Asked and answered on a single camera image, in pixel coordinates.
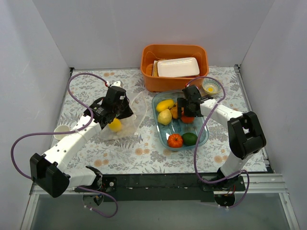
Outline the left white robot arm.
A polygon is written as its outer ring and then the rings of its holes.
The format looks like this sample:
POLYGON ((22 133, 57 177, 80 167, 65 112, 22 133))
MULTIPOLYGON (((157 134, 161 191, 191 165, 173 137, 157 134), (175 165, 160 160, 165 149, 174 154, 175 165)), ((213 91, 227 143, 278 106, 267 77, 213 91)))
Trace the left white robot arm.
POLYGON ((126 90, 110 86, 104 97, 97 99, 85 110, 75 125, 81 131, 66 135, 42 155, 30 158, 31 179, 53 198, 59 197, 67 188, 85 186, 96 192, 102 187, 102 173, 91 166, 81 170, 67 170, 77 152, 114 118, 124 119, 133 115, 126 90))

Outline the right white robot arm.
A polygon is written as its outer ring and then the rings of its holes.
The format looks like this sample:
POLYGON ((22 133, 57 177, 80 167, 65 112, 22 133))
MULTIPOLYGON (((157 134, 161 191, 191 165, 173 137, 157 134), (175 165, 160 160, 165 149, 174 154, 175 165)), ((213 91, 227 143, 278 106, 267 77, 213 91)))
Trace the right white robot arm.
POLYGON ((193 164, 195 174, 203 184, 217 184, 222 190, 230 189, 235 180, 253 154, 258 153, 266 146, 266 138, 261 128, 257 115, 250 111, 239 112, 221 104, 224 97, 218 101, 212 96, 201 96, 195 85, 188 86, 183 90, 184 96, 177 98, 177 113, 181 117, 205 117, 200 133, 203 132, 209 119, 223 125, 228 131, 230 154, 217 172, 215 181, 203 179, 197 170, 196 155, 199 140, 194 148, 193 164))

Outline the bright yellow lemon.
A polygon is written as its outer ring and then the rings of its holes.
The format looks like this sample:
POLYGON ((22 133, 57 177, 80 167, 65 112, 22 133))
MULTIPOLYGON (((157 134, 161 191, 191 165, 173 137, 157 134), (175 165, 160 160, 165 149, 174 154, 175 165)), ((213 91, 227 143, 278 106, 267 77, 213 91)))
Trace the bright yellow lemon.
POLYGON ((112 132, 119 132, 122 130, 122 123, 119 119, 114 118, 114 120, 108 124, 108 127, 112 132))

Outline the clear zip top bag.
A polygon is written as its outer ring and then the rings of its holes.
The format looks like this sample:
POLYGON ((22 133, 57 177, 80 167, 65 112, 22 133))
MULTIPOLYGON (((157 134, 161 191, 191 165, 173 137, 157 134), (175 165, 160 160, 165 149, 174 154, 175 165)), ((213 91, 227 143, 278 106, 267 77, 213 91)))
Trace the clear zip top bag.
POLYGON ((120 119, 121 130, 118 132, 112 131, 109 126, 105 127, 99 133, 99 137, 102 141, 116 140, 136 135, 139 126, 147 114, 147 103, 143 92, 128 93, 127 96, 130 100, 130 108, 133 111, 133 115, 128 118, 120 119))

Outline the orange fruit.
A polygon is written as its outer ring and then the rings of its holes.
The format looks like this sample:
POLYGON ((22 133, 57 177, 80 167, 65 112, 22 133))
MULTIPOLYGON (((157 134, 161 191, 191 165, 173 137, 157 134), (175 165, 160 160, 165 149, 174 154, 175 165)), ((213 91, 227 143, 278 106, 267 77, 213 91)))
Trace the orange fruit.
POLYGON ((182 121, 183 123, 185 123, 185 124, 191 124, 191 123, 194 122, 194 120, 195 120, 194 117, 188 117, 188 116, 185 116, 185 115, 182 115, 182 116, 181 116, 181 121, 182 121))

